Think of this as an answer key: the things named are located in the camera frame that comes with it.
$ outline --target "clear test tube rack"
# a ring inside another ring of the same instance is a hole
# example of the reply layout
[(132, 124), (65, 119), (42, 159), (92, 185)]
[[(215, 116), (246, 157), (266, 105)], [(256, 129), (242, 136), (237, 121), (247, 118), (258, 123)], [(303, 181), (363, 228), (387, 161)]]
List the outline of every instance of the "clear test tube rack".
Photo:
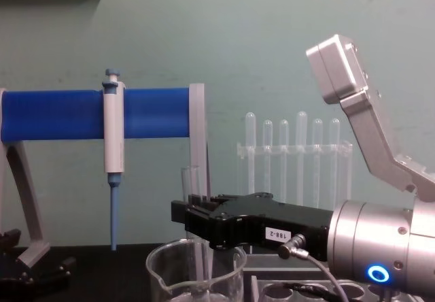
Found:
[(245, 145), (237, 144), (239, 195), (269, 192), (279, 202), (330, 210), (351, 198), (353, 146), (341, 140), (338, 119), (329, 122), (327, 140), (323, 121), (314, 119), (308, 138), (307, 113), (299, 112), (294, 144), (287, 120), (279, 122), (275, 145), (272, 121), (262, 123), (261, 145), (256, 125), (256, 116), (247, 113)]

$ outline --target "robotic arm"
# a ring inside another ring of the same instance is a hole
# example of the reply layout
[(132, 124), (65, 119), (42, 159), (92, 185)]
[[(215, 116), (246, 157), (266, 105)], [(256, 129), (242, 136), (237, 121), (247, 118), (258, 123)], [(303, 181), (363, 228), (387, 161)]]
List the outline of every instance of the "robotic arm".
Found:
[(415, 193), (414, 209), (345, 201), (331, 213), (256, 193), (174, 201), (173, 220), (217, 250), (253, 244), (285, 256), (286, 247), (303, 246), (339, 278), (435, 297), (435, 178), (400, 152), (350, 39), (335, 35), (307, 56), (325, 102), (346, 113), (371, 174)]

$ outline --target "blue led ring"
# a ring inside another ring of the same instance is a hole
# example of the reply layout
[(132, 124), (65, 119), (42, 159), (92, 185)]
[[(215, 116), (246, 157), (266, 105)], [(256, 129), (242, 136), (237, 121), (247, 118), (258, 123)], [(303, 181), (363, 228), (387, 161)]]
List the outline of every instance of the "blue led ring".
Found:
[(389, 279), (388, 271), (382, 266), (371, 266), (367, 271), (368, 277), (378, 283), (385, 283)]

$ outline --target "white sticker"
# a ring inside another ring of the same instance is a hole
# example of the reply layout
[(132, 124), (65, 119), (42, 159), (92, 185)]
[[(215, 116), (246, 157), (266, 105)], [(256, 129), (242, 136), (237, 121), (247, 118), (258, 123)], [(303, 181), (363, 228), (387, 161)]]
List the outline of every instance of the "white sticker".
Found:
[(285, 243), (292, 238), (292, 233), (283, 231), (282, 229), (272, 229), (266, 227), (266, 239), (271, 241)]

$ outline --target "green wall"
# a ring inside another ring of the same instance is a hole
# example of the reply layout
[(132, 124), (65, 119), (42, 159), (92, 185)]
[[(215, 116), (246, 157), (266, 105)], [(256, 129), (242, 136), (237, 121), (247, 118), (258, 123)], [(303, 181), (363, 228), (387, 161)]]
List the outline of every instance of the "green wall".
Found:
[[(100, 89), (107, 67), (121, 69), (130, 88), (204, 82), (213, 194), (232, 194), (248, 111), (259, 121), (293, 120), (300, 110), (338, 117), (342, 136), (355, 143), (342, 111), (322, 101), (305, 57), (340, 33), (359, 46), (408, 154), (430, 166), (434, 10), (435, 0), (0, 0), (0, 86)], [(102, 142), (31, 142), (27, 150), (48, 239), (108, 244)], [(370, 176), (355, 150), (355, 199), (411, 205), (410, 196)], [(182, 235), (169, 203), (181, 197), (188, 140), (129, 140), (125, 157), (120, 242)], [(10, 173), (2, 220), (3, 230), (25, 227)]]

